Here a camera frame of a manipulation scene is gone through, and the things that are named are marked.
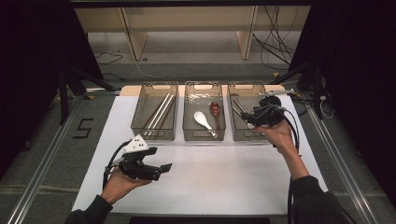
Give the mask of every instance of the white table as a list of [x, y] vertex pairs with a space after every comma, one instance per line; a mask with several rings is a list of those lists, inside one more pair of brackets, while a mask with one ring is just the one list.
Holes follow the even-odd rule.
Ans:
[[[278, 97], [297, 119], [300, 154], [308, 171], [319, 180], [323, 190], [327, 190], [291, 99], [289, 96]], [[290, 173], [277, 150], [269, 143], [235, 142], [227, 119], [230, 117], [227, 104], [224, 104], [227, 127], [224, 141], [185, 142], [182, 97], [178, 103], [175, 141], [155, 144], [157, 153], [144, 159], [145, 164], [154, 166], [173, 163], [171, 171], [162, 174], [159, 181], [132, 191], [114, 205], [112, 213], [139, 216], [286, 215]], [[94, 196], [101, 193], [103, 171], [112, 154], [121, 143], [134, 137], [130, 126], [136, 104], [137, 96], [116, 97], [73, 210], [85, 210]]]

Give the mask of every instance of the wire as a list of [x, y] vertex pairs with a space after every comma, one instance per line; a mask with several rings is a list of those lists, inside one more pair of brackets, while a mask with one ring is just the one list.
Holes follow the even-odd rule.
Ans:
[[107, 179], [108, 179], [108, 175], [111, 174], [111, 168], [113, 165], [113, 161], [116, 158], [117, 154], [119, 154], [120, 150], [125, 147], [128, 146], [128, 144], [131, 142], [132, 140], [129, 140], [127, 142], [122, 143], [117, 150], [114, 152], [113, 156], [110, 159], [110, 162], [108, 163], [108, 166], [105, 167], [105, 171], [103, 172], [103, 189], [105, 188], [106, 184], [107, 184]]
[[268, 49], [266, 46], [268, 45], [265, 42], [262, 42], [259, 38], [257, 38], [256, 35], [253, 34], [253, 37], [256, 39], [256, 41], [259, 43], [259, 45], [262, 47], [262, 49], [267, 50], [268, 52], [272, 53], [274, 56], [276, 56], [280, 61], [290, 64], [286, 59], [282, 59], [279, 55], [277, 55], [276, 53], [274, 53], [273, 51], [271, 51], [270, 49]]
[[327, 116], [326, 116], [326, 113], [325, 113], [325, 111], [323, 110], [323, 107], [322, 107], [323, 102], [324, 102], [324, 100], [321, 100], [321, 101], [320, 101], [320, 110], [321, 110], [323, 116], [324, 116], [326, 119], [332, 119], [332, 117], [334, 117], [334, 110], [332, 111], [332, 115], [331, 115], [330, 117], [327, 117]]
[[136, 64], [137, 70], [139, 70], [139, 73], [140, 73], [140, 75], [142, 75], [142, 77], [154, 77], [154, 78], [158, 78], [158, 79], [165, 80], [165, 81], [187, 81], [187, 79], [169, 79], [169, 78], [165, 78], [165, 77], [156, 77], [156, 76], [143, 74], [142, 71], [140, 70], [139, 64], [136, 62], [136, 60], [133, 60], [133, 61]]
[[304, 107], [304, 111], [301, 113], [297, 112], [298, 117], [304, 115], [308, 109], [311, 108], [311, 106], [314, 104], [312, 100], [305, 100], [301, 97], [299, 97], [297, 94], [295, 93], [289, 93], [288, 96], [290, 97], [290, 99], [294, 102], [294, 103], [299, 103]]
[[279, 48], [281, 49], [281, 50], [280, 50], [280, 53], [282, 54], [282, 56], [284, 57], [284, 60], [286, 61], [287, 59], [286, 59], [286, 55], [284, 54], [284, 52], [287, 52], [288, 55], [292, 58], [292, 53], [290, 53], [289, 50], [291, 50], [292, 52], [294, 52], [294, 49], [292, 49], [292, 48], [290, 48], [289, 46], [287, 46], [287, 45], [284, 43], [283, 40], [285, 40], [286, 37], [289, 35], [290, 30], [292, 29], [292, 26], [294, 25], [294, 23], [295, 23], [295, 21], [296, 21], [297, 13], [298, 13], [298, 8], [297, 8], [297, 10], [296, 10], [296, 12], [295, 12], [294, 19], [293, 19], [293, 22], [292, 22], [292, 24], [291, 24], [289, 30], [288, 30], [288, 33], [287, 33], [286, 36], [283, 37], [283, 38], [280, 36], [279, 31], [278, 31], [278, 15], [279, 15], [280, 7], [279, 7], [279, 6], [276, 6], [276, 7], [275, 7], [275, 9], [274, 9], [274, 11], [273, 11], [272, 17], [270, 16], [270, 13], [268, 12], [268, 8], [267, 8], [267, 7], [264, 7], [264, 9], [265, 9], [265, 12], [266, 12], [266, 15], [267, 15], [268, 19], [269, 19], [270, 22], [271, 22], [271, 31], [270, 31], [270, 34], [269, 34], [269, 35], [267, 36], [267, 38], [265, 39], [264, 43], [266, 43], [266, 42], [268, 41], [269, 37], [272, 36], [273, 39], [275, 39], [275, 40], [278, 42]]
[[265, 66], [265, 67], [268, 67], [268, 68], [271, 68], [271, 69], [275, 69], [275, 70], [284, 70], [284, 71], [287, 71], [288, 69], [286, 69], [286, 68], [276, 68], [276, 67], [272, 67], [272, 66], [270, 66], [270, 65], [267, 65], [267, 64], [265, 64], [265, 62], [262, 60], [262, 64]]
[[[285, 118], [285, 121], [289, 124], [289, 126], [291, 128], [291, 131], [293, 132], [293, 135], [294, 135], [294, 144], [295, 144], [295, 146], [297, 148], [297, 152], [299, 152], [299, 149], [300, 149], [300, 135], [299, 135], [299, 132], [298, 132], [297, 122], [296, 122], [294, 116], [289, 112], [291, 114], [291, 117], [294, 119], [294, 123], [296, 125], [297, 132], [294, 129], [293, 125], [291, 124], [290, 120], [283, 113], [281, 113], [280, 111], [279, 111], [279, 113], [282, 114], [283, 118]], [[291, 211], [292, 211], [291, 210], [291, 201], [292, 201], [293, 193], [291, 191], [291, 182], [292, 182], [292, 179], [290, 178], [289, 192], [288, 192], [288, 224], [291, 224], [291, 217], [292, 217], [292, 214], [291, 214]]]
[[272, 104], [270, 104], [270, 105], [265, 105], [265, 106], [262, 106], [262, 107], [258, 107], [258, 108], [255, 108], [255, 109], [251, 110], [251, 111], [250, 111], [250, 115], [251, 115], [251, 117], [253, 117], [254, 119], [258, 119], [258, 118], [260, 118], [261, 116], [263, 116], [265, 113], [261, 113], [259, 116], [256, 117], [255, 114], [254, 114], [254, 111], [255, 111], [255, 110], [260, 110], [260, 109], [265, 109], [265, 108], [270, 109], [270, 108], [274, 108], [274, 107], [278, 107], [278, 105], [272, 105]]

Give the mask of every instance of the transparent container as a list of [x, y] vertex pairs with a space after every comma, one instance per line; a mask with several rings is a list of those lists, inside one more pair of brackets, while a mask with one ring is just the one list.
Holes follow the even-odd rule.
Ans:
[[146, 82], [139, 94], [131, 128], [145, 140], [175, 140], [177, 82]]
[[265, 93], [263, 84], [237, 82], [228, 86], [228, 107], [231, 114], [231, 128], [234, 141], [260, 141], [268, 138], [262, 133], [249, 129], [248, 124], [241, 119], [240, 113], [250, 113], [253, 106], [258, 106], [262, 98], [260, 93]]
[[[219, 129], [215, 116], [211, 113], [212, 102], [219, 104]], [[197, 111], [204, 113], [210, 132], [205, 126], [194, 119]], [[183, 133], [186, 141], [222, 141], [225, 133], [224, 104], [222, 88], [219, 82], [186, 82], [184, 95]]]

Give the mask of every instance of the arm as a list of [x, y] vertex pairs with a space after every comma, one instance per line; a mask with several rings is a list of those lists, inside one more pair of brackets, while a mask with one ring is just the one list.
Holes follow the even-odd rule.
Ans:
[[123, 198], [131, 190], [149, 183], [151, 183], [151, 180], [132, 179], [116, 168], [108, 179], [102, 194], [100, 196], [96, 195], [87, 210], [71, 212], [65, 223], [102, 223], [113, 209], [112, 204]]
[[273, 128], [256, 127], [255, 131], [264, 133], [268, 137], [268, 140], [276, 145], [277, 151], [282, 154], [289, 167], [292, 180], [309, 175], [298, 154], [297, 148], [293, 144], [291, 130], [285, 120], [282, 120]]
[[255, 131], [265, 133], [289, 167], [293, 180], [290, 187], [294, 199], [294, 223], [349, 223], [336, 197], [330, 192], [323, 192], [318, 180], [309, 174], [293, 144], [290, 126], [285, 120], [272, 128], [256, 127]]

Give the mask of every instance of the black sleeve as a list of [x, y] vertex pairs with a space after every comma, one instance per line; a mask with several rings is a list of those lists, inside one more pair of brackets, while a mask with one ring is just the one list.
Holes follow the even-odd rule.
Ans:
[[313, 176], [305, 176], [291, 182], [291, 191], [295, 224], [349, 223], [335, 195], [323, 192], [318, 180]]
[[96, 195], [91, 205], [85, 211], [76, 210], [67, 216], [65, 224], [102, 223], [113, 209], [105, 199]]

